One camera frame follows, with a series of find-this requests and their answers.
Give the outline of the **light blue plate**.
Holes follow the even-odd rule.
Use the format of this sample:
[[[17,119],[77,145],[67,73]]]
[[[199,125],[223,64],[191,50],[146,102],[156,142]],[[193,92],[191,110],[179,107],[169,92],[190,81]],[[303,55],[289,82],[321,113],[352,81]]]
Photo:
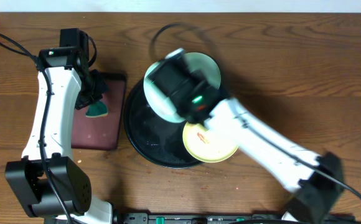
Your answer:
[[[144,95],[152,110],[163,120],[170,123],[181,123],[185,121],[184,118],[177,114],[177,110],[168,98],[160,89],[148,79],[148,75],[159,65],[159,62],[153,63],[146,71],[143,79]]]
[[[211,86],[218,90],[222,76],[219,66],[210,56],[199,52],[189,52],[180,57],[181,74],[186,87],[192,92],[202,86]]]

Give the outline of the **yellow plate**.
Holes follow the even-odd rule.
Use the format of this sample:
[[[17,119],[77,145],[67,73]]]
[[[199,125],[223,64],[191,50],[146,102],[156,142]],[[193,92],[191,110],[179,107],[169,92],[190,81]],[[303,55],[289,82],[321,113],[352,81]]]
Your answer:
[[[216,163],[231,157],[238,146],[201,124],[186,123],[182,140],[187,152],[202,162]]]

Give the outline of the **green sponge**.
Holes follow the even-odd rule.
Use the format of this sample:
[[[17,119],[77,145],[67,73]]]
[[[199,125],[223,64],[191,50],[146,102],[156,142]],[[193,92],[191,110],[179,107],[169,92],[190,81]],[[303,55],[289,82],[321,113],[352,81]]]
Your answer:
[[[85,116],[87,118],[97,118],[108,115],[108,108],[102,101],[97,101],[88,106]]]

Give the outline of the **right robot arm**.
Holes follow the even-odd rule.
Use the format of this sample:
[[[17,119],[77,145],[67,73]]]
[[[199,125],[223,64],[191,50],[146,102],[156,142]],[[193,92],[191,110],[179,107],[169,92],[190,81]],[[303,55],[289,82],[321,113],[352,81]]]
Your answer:
[[[193,66],[185,56],[153,63],[143,80],[144,94],[162,119],[201,124],[238,148],[292,194],[285,219],[324,223],[344,191],[340,159],[310,151],[258,119],[223,87],[216,64]]]

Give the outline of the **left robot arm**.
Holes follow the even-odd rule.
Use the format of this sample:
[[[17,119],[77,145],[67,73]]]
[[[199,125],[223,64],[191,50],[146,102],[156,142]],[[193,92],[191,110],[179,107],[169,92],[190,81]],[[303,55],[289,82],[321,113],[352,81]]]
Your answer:
[[[6,164],[5,178],[26,215],[51,223],[113,223],[109,202],[93,196],[89,177],[73,161],[71,140],[75,110],[98,105],[108,87],[90,70],[93,39],[77,28],[62,29],[57,48],[32,55],[39,95],[34,123],[21,159]]]

